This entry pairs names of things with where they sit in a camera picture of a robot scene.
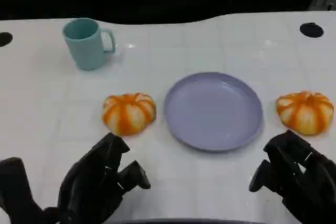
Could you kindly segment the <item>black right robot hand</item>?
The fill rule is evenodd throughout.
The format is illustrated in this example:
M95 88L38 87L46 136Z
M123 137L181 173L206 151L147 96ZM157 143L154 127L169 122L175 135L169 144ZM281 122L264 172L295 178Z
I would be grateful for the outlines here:
M335 223L335 163L291 130L273 137L264 151L269 158L249 191L267 187L277 193L301 223Z

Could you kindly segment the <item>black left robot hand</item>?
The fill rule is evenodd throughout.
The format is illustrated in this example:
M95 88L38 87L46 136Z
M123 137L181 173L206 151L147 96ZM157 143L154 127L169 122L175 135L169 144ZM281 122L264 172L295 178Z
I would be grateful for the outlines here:
M42 209L33 199L23 161L1 161L1 208L11 223L103 223L136 186L150 189L145 170L133 161L119 171L125 141L108 133L64 177L55 207Z

